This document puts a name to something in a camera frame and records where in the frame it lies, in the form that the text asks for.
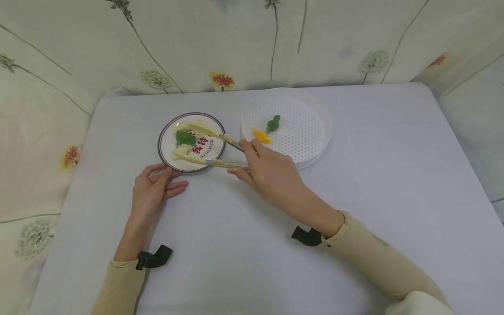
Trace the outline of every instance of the left hand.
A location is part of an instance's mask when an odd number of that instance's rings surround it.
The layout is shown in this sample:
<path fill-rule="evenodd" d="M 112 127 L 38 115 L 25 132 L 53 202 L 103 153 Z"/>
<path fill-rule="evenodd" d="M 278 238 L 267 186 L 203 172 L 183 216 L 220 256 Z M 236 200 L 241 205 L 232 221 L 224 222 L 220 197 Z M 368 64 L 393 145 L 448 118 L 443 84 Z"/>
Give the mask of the left hand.
<path fill-rule="evenodd" d="M 163 171 L 150 177 L 153 172 L 159 170 Z M 138 220 L 154 219 L 163 199 L 182 193 L 189 185 L 187 180 L 171 182 L 179 176 L 180 173 L 173 172 L 163 163 L 147 166 L 135 179 L 131 217 Z"/>
<path fill-rule="evenodd" d="M 151 177 L 152 172 L 160 170 L 163 171 Z M 131 214 L 115 252 L 115 261 L 129 262 L 137 259 L 138 254 L 144 249 L 161 201 L 178 195 L 189 185 L 187 180 L 171 182 L 172 178 L 178 176 L 180 173 L 173 172 L 171 168 L 159 163 L 147 166 L 135 179 Z"/>

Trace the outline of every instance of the black bracket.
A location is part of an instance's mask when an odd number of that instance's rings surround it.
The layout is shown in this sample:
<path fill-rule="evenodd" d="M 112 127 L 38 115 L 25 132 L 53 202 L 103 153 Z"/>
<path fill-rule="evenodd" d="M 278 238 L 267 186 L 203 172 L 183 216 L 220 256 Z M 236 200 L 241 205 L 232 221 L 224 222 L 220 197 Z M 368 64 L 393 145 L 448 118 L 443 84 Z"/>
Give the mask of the black bracket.
<path fill-rule="evenodd" d="M 294 233 L 292 233 L 291 238 L 297 239 L 303 245 L 306 246 L 317 246 L 322 243 L 322 235 L 315 229 L 310 229 L 309 232 L 306 232 L 302 228 L 296 226 Z"/>
<path fill-rule="evenodd" d="M 159 246 L 157 252 L 152 255 L 146 251 L 138 254 L 138 264 L 136 269 L 142 270 L 142 268 L 157 268 L 163 266 L 170 258 L 173 251 L 166 247 L 165 245 Z"/>

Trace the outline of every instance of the green food piece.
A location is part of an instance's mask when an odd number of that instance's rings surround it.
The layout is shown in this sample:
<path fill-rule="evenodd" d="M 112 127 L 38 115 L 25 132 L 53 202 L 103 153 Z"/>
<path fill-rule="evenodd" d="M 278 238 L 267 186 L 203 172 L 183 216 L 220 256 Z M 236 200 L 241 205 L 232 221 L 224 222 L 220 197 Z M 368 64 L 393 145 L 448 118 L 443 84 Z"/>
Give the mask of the green food piece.
<path fill-rule="evenodd" d="M 280 126 L 280 115 L 273 116 L 273 119 L 268 122 L 266 132 L 270 133 L 278 129 Z"/>
<path fill-rule="evenodd" d="M 178 144 L 188 144 L 190 146 L 194 146 L 196 144 L 196 137 L 182 130 L 177 130 L 175 133 L 175 139 L 177 139 Z"/>

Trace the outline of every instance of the plastic strainer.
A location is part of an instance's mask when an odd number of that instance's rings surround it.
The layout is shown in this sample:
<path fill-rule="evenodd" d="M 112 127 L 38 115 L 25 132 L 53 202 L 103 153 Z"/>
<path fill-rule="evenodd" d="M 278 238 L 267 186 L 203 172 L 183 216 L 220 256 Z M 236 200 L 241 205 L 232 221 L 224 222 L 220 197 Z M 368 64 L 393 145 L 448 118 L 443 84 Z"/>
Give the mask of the plastic strainer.
<path fill-rule="evenodd" d="M 247 104 L 241 117 L 241 132 L 248 141 L 253 128 L 265 130 L 274 115 L 280 127 L 269 133 L 270 149 L 292 157 L 297 169 L 312 164 L 331 137 L 331 119 L 326 107 L 314 96 L 297 89 L 276 88 L 262 92 Z"/>

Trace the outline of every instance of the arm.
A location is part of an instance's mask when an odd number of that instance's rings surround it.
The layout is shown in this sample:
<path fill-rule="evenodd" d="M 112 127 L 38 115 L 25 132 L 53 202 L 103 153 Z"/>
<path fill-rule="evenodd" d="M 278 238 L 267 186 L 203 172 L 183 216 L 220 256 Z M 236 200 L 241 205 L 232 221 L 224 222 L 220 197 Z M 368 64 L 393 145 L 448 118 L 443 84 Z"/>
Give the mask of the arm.
<path fill-rule="evenodd" d="M 252 186 L 266 201 L 323 236 L 323 242 L 344 255 L 395 300 L 412 291 L 425 292 L 446 304 L 438 286 L 400 252 L 368 231 L 348 212 L 333 209 L 302 182 L 292 159 L 260 142 L 240 142 L 250 172 L 230 173 Z"/>
<path fill-rule="evenodd" d="M 161 169 L 164 169 L 162 173 L 150 177 L 152 172 Z M 187 181 L 170 183 L 177 176 L 180 174 L 172 172 L 164 164 L 157 164 L 146 167 L 135 180 L 131 214 L 91 315 L 134 313 L 145 279 L 145 270 L 136 270 L 137 257 L 143 251 L 151 226 L 156 221 L 159 203 L 183 192 L 188 185 Z"/>

